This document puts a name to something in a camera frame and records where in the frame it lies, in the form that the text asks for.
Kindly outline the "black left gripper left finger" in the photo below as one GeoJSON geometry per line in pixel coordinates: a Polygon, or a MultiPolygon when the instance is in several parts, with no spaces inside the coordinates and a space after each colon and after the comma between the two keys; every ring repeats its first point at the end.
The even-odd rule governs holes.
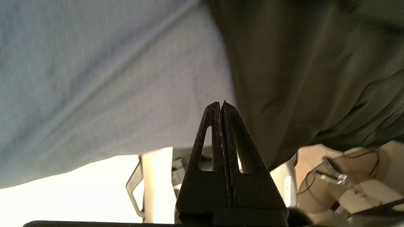
{"type": "Polygon", "coordinates": [[[176,221],[211,221],[214,213],[231,204],[228,162],[221,122],[221,106],[206,106],[176,200],[176,221]],[[199,168],[207,129],[211,128],[212,171],[199,168]]]}

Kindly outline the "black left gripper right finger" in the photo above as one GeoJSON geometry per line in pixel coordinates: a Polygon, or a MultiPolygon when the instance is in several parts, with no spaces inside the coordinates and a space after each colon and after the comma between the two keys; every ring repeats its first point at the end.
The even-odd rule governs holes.
{"type": "Polygon", "coordinates": [[[231,104],[221,108],[230,221],[287,221],[288,210],[239,114],[231,104]]]}

